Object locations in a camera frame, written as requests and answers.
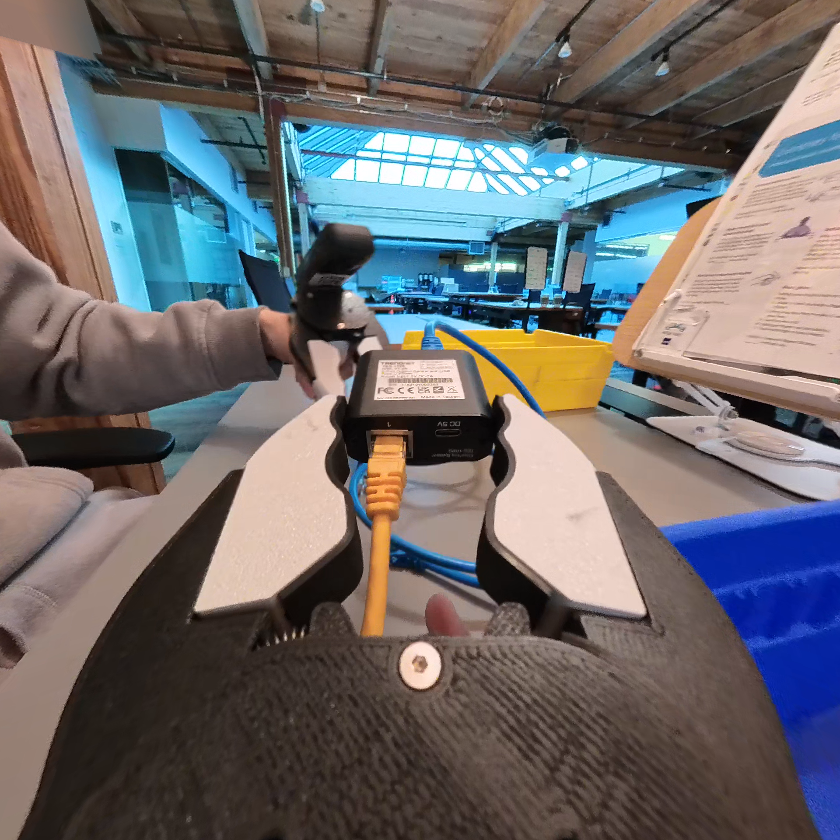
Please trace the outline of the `white document holder base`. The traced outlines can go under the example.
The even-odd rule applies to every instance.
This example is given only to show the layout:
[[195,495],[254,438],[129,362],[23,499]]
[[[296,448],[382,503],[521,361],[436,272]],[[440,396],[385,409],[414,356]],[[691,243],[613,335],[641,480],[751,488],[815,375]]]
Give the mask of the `white document holder base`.
[[795,496],[839,499],[837,449],[741,417],[709,388],[675,384],[707,414],[654,416],[647,420],[649,426]]

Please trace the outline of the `wooden door frame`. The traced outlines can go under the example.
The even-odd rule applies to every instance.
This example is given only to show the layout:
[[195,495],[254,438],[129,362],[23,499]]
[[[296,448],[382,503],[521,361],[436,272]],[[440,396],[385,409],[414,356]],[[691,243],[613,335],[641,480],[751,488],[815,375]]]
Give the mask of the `wooden door frame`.
[[[63,287],[116,302],[112,268],[54,50],[1,38],[2,225]],[[37,416],[12,423],[13,433],[65,435],[72,443],[170,443],[147,413]],[[156,494],[165,487],[157,460],[82,469],[96,489],[128,487]]]

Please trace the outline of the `blue plastic bin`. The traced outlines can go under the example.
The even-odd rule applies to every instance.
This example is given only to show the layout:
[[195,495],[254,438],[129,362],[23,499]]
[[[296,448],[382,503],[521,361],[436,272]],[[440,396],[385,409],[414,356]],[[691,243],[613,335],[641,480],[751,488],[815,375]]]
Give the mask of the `blue plastic bin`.
[[666,526],[779,713],[816,828],[839,838],[839,502]]

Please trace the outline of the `ceiling projector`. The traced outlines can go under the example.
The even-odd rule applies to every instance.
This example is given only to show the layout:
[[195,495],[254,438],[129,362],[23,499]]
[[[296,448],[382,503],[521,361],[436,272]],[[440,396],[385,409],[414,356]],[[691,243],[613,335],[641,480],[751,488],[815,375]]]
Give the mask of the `ceiling projector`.
[[578,151],[579,146],[580,142],[569,129],[560,125],[545,127],[530,146],[528,162],[547,168],[551,161]]

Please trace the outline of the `black ethernet splitter box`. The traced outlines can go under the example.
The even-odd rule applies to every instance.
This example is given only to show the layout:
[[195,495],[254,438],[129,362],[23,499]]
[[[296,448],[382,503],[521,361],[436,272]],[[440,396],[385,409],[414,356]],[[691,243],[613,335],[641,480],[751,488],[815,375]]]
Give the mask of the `black ethernet splitter box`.
[[463,350],[372,350],[360,357],[342,423],[351,459],[375,436],[404,439],[409,466],[489,457],[497,425],[474,357]]

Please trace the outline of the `row of background tables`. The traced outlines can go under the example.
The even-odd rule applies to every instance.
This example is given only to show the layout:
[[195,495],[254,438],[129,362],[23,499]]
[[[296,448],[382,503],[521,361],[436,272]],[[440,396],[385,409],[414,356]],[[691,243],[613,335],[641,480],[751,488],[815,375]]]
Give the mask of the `row of background tables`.
[[447,317],[482,322],[495,329],[519,326],[525,332],[535,329],[596,338],[602,331],[614,332],[630,311],[627,301],[609,301],[596,297],[585,299],[583,293],[562,293],[549,299],[535,292],[531,301],[526,295],[500,292],[449,292],[434,295],[426,292],[394,292],[369,306],[382,314],[441,314]]

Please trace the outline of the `printed instruction sheet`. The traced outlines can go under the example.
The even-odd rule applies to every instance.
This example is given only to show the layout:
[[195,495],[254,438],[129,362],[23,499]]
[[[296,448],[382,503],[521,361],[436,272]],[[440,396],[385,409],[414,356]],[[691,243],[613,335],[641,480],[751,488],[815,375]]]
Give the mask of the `printed instruction sheet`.
[[838,377],[839,27],[733,178],[640,356]]

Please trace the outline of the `wooden document holder board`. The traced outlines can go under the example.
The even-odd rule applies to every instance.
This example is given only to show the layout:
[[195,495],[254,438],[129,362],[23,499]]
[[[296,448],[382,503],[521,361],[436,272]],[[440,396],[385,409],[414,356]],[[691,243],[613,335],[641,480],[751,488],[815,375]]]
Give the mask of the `wooden document holder board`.
[[712,363],[679,359],[667,360],[650,354],[640,356],[634,350],[651,319],[664,303],[674,302],[677,295],[670,292],[680,271],[686,266],[692,249],[697,245],[704,227],[722,196],[692,215],[678,231],[658,265],[647,279],[629,313],[618,327],[613,341],[616,359],[627,366],[663,375],[672,381],[704,385],[715,391],[789,408],[810,415],[838,420],[838,380],[810,377],[771,368]]

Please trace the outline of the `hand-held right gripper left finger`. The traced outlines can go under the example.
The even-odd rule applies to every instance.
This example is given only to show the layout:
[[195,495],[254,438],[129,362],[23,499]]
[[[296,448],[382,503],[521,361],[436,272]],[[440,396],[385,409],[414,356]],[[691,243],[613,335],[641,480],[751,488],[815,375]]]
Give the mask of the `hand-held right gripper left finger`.
[[249,458],[195,601],[200,617],[309,618],[358,587],[363,550],[345,486],[343,396],[326,395]]

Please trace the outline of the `yellow plastic bin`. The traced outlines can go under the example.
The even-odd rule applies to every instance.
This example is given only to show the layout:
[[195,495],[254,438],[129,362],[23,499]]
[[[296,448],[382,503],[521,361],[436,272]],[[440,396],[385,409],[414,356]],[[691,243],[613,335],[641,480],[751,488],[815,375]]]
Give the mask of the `yellow plastic bin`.
[[[501,351],[528,350],[539,346],[543,331],[536,329],[524,332],[520,329],[484,329],[466,330],[464,335],[472,342],[490,350],[494,354]],[[404,350],[418,350],[424,337],[424,331],[408,331],[402,340]]]
[[567,333],[484,329],[465,334],[498,357],[546,414],[595,407],[614,363],[610,343]]

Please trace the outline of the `person's right hand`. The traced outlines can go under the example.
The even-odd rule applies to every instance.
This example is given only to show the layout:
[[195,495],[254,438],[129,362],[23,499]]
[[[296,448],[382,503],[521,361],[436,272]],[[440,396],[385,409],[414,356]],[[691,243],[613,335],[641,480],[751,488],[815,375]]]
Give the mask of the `person's right hand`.
[[469,629],[456,612],[455,605],[442,594],[432,595],[425,605],[427,633],[436,637],[468,637]]

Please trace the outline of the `grey desk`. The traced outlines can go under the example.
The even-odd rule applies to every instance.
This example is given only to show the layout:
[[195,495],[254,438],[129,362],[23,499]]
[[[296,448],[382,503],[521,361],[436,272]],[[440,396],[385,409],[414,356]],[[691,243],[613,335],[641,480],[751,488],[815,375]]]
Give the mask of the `grey desk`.
[[[279,382],[255,383],[205,436],[50,628],[2,675],[2,838],[18,838],[39,787],[61,712],[88,654],[138,576],[226,477],[241,468],[278,427],[310,402],[288,369]],[[603,407],[555,413],[556,426],[599,470],[612,475],[658,527],[805,503],[666,434]],[[397,531],[458,557],[475,549],[483,500],[492,488],[488,462],[409,472]],[[421,505],[447,501],[441,524]],[[426,599],[437,586],[400,573],[391,584],[389,633],[422,629]]]

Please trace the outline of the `black office chair back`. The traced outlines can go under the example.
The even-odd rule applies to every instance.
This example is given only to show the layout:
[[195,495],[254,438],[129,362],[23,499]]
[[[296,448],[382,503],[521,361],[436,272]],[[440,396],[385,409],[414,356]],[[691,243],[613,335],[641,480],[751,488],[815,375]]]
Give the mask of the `black office chair back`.
[[274,312],[290,314],[293,293],[273,260],[238,252],[245,279],[259,306]]

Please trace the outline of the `person's left hand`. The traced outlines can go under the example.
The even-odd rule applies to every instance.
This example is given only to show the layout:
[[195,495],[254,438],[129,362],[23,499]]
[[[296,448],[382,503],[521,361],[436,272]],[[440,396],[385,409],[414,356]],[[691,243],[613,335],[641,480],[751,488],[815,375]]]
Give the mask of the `person's left hand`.
[[293,349],[292,340],[295,333],[292,316],[260,308],[258,322],[260,340],[269,366],[276,371],[279,371],[282,365],[290,366],[302,391],[314,400],[316,393],[312,378]]

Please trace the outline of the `person's left forearm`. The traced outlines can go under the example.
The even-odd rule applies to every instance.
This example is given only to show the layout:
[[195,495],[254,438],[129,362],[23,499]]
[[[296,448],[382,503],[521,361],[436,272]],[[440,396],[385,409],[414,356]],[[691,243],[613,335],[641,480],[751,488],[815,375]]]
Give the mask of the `person's left forearm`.
[[63,287],[1,226],[1,417],[145,413],[276,374],[259,309],[137,311]]

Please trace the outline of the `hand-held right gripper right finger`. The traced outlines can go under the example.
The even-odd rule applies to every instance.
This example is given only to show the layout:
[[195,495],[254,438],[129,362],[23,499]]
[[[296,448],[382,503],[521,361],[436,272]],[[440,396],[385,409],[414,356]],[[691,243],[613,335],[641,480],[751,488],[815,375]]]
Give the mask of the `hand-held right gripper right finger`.
[[514,395],[492,405],[497,441],[476,553],[480,588],[540,617],[552,600],[584,614],[648,613],[598,471]]

